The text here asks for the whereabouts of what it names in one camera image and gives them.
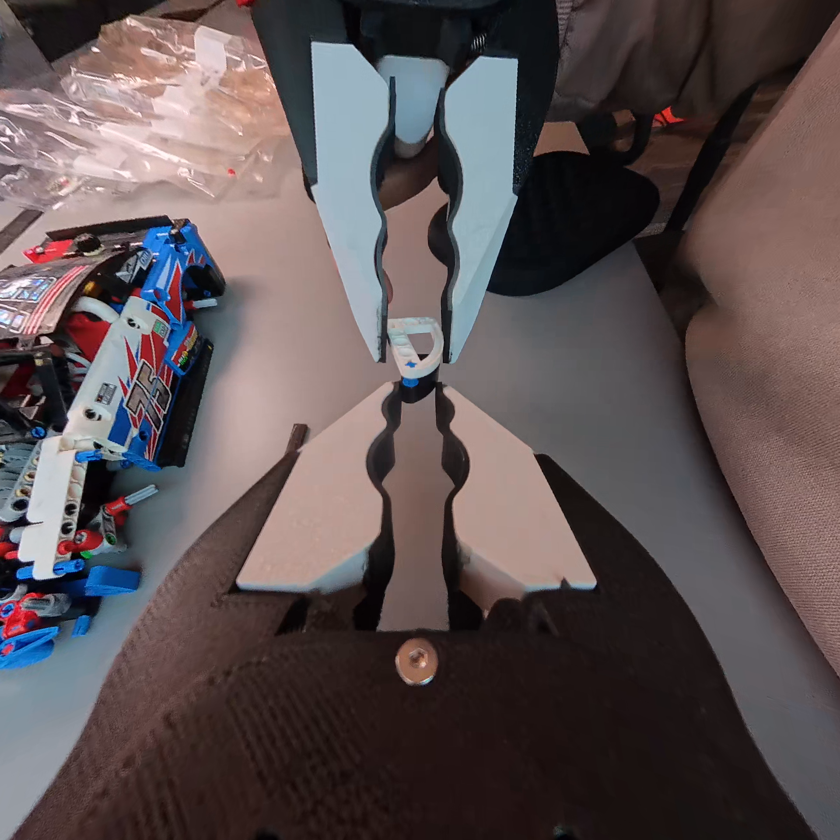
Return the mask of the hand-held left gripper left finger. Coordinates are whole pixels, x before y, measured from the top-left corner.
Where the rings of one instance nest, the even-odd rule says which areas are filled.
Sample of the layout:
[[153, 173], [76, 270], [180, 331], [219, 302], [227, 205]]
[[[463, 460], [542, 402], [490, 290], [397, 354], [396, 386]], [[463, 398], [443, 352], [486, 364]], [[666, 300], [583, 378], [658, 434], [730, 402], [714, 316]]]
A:
[[296, 454], [236, 578], [244, 592], [336, 595], [356, 628], [377, 628], [395, 561], [392, 502], [399, 384], [387, 382]]

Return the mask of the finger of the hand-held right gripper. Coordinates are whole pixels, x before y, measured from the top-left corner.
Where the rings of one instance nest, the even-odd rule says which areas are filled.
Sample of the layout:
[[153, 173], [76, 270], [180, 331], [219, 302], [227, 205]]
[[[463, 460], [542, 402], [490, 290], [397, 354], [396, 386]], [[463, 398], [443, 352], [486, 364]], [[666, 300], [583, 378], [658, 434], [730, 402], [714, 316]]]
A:
[[447, 364], [473, 329], [517, 202], [517, 103], [518, 59], [507, 56], [478, 57], [440, 94], [435, 128], [454, 253], [441, 302]]
[[392, 150], [396, 84], [347, 43], [314, 40], [311, 78], [317, 179], [311, 193], [345, 295], [375, 362], [385, 359], [386, 221], [376, 184]]

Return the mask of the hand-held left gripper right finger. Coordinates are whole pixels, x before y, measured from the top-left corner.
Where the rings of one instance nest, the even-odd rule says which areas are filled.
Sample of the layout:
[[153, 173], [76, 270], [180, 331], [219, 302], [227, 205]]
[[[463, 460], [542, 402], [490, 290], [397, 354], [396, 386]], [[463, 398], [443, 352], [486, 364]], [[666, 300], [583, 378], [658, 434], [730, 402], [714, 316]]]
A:
[[495, 604], [590, 592], [596, 578], [539, 458], [450, 385], [437, 385], [444, 504], [442, 563], [451, 628], [477, 628]]

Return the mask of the black triangular connector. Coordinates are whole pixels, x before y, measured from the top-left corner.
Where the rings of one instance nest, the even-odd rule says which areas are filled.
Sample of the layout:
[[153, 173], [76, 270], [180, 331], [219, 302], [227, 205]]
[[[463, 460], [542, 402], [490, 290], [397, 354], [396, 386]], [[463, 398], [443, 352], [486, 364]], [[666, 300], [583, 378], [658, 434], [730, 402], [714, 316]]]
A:
[[420, 380], [419, 386], [416, 389], [408, 390], [402, 388], [401, 381], [399, 383], [399, 393], [403, 404], [415, 404], [421, 402], [425, 397], [429, 396], [436, 390], [438, 383], [439, 368], [428, 372], [422, 377], [414, 377]]

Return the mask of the white curved panel piece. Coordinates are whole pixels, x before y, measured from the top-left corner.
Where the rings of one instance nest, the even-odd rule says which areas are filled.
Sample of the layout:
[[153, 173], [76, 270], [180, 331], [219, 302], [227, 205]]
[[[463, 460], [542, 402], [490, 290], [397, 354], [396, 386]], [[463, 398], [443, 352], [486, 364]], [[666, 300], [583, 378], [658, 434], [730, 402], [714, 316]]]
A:
[[[427, 356], [420, 359], [411, 337], [422, 334], [431, 336], [433, 347]], [[422, 377], [442, 363], [445, 337], [440, 323], [435, 318], [390, 319], [387, 323], [387, 337], [401, 378]]]

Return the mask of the person's right hand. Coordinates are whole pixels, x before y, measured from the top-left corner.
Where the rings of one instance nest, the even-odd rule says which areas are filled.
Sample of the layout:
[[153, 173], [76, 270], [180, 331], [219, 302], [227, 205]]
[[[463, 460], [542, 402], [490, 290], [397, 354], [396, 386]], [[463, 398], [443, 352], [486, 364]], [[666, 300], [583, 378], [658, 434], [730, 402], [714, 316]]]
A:
[[432, 135], [412, 158], [394, 158], [379, 187], [382, 210], [388, 211], [421, 193], [438, 176], [438, 137]]

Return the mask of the black mesh cushion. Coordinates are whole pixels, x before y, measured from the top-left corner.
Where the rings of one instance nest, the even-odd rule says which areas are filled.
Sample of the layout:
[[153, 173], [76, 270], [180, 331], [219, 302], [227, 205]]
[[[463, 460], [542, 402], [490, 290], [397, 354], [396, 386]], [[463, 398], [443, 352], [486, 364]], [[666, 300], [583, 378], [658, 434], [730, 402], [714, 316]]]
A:
[[630, 242], [653, 220], [657, 186], [588, 154], [535, 156], [487, 291], [531, 297], [578, 276]]

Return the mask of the pile of clear plastic bags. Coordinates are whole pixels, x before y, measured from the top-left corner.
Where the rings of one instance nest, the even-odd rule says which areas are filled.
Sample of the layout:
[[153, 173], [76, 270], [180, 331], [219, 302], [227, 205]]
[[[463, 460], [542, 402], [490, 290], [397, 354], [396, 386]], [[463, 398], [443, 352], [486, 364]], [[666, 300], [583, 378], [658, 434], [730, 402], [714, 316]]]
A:
[[46, 211], [164, 182], [211, 200], [258, 190], [288, 136], [253, 38], [131, 15], [57, 80], [2, 89], [2, 201]]

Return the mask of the toy brick race car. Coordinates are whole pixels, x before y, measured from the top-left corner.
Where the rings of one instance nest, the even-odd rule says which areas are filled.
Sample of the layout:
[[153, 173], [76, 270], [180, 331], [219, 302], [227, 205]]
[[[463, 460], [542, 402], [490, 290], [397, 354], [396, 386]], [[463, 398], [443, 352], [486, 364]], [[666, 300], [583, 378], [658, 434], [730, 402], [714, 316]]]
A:
[[83, 637], [102, 602], [136, 592], [118, 472], [181, 468], [213, 342], [196, 325], [226, 280], [188, 218], [48, 232], [1, 274], [1, 669]]

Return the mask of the person's beige sweatshirt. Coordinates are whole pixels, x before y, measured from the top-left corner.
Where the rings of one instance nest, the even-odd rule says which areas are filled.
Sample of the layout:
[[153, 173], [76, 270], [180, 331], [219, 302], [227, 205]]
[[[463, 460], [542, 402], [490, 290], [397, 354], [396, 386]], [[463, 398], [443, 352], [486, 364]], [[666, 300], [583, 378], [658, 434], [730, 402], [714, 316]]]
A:
[[780, 587], [839, 670], [839, 23], [704, 200], [689, 383]]

